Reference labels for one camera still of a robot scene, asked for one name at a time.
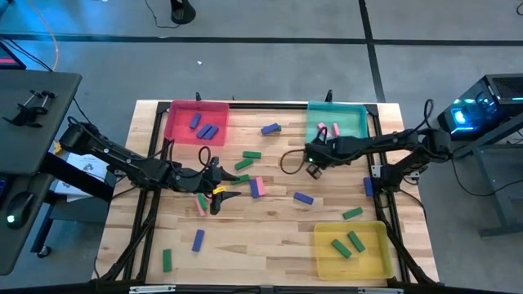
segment computer tower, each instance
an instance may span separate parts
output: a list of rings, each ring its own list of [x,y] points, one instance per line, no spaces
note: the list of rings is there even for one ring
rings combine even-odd
[[[523,73],[487,74],[438,115],[452,140],[475,140],[523,111]]]

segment black desk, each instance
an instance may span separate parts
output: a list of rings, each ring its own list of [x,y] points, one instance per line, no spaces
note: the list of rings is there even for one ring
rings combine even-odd
[[[81,79],[76,73],[0,70],[0,117],[14,118],[18,114],[17,104],[24,104],[31,96],[29,90],[51,91],[57,95],[47,102],[47,114],[38,116],[36,123],[42,124],[40,128],[18,127],[0,118],[0,173],[15,177],[0,207],[0,275],[12,271],[55,177],[110,202],[112,187],[47,152]],[[41,103],[42,100],[31,101],[34,106]],[[25,190],[34,193],[29,220],[20,229],[9,229],[7,203]]]

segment wooden tabletop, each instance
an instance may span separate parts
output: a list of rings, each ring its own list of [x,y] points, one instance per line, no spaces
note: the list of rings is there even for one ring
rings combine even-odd
[[[157,100],[139,100],[132,117],[126,147],[146,155],[153,128]],[[398,104],[378,104],[382,132],[404,129]],[[158,150],[161,149],[163,115]],[[277,122],[282,126],[278,136],[261,136],[261,127]],[[267,195],[251,197],[249,185],[224,182],[229,190],[242,192],[226,200],[216,216],[199,216],[193,194],[163,190],[159,204],[147,283],[233,284],[280,286],[384,286],[385,280],[351,280],[328,282],[319,279],[315,269],[313,228],[318,222],[343,221],[342,213],[362,207],[364,214],[355,221],[375,221],[373,201],[365,197],[362,179],[369,176],[366,158],[350,166],[324,171],[319,180],[312,180],[305,169],[296,175],[285,175],[279,169],[279,158],[285,151],[300,149],[305,143],[305,110],[231,109],[226,144],[212,147],[212,155],[220,157],[221,165],[236,175],[248,173],[261,176]],[[185,167],[201,169],[199,147],[175,145],[173,160]],[[245,150],[260,151],[251,167],[235,172],[234,165]],[[389,163],[401,160],[406,151],[387,153]],[[301,154],[285,160],[288,170],[300,163]],[[129,187],[122,180],[115,193]],[[403,184],[402,189],[419,198],[415,186]],[[295,191],[315,198],[312,206],[293,201]],[[96,267],[103,274],[118,259],[129,242],[136,211],[137,189],[115,199],[101,240]],[[396,205],[406,248],[429,277],[439,280],[431,241],[422,208],[411,198],[396,194]],[[201,252],[191,251],[197,229],[205,230]],[[138,247],[133,276],[138,271],[142,244]],[[396,277],[400,277],[396,250],[390,244]],[[172,250],[172,272],[163,272],[163,249]]]

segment plastic tray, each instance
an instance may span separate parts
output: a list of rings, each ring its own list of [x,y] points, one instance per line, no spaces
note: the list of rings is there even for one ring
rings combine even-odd
[[[321,122],[329,129],[331,136],[334,135],[333,123],[337,123],[340,136],[368,136],[367,109],[361,105],[310,101],[307,106],[306,142],[312,142],[316,138],[320,130],[318,124]]]
[[[189,127],[196,113],[202,114],[198,127]],[[223,102],[175,100],[171,102],[169,117],[163,136],[176,143],[223,146],[226,142],[229,104]],[[206,123],[217,125],[220,130],[211,139],[199,139],[196,134]]]
[[[359,253],[347,234],[354,231],[365,250]],[[338,239],[352,255],[343,257],[332,245]],[[320,223],[314,227],[316,268],[326,281],[392,278],[391,251],[387,230],[381,221]]]

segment green tray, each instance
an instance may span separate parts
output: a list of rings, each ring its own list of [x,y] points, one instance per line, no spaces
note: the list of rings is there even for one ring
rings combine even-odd
[[[319,123],[329,129],[330,138],[334,138],[333,123],[337,123],[340,136],[366,138],[367,109],[361,105],[309,101],[307,106],[306,142],[312,142],[318,135]]]

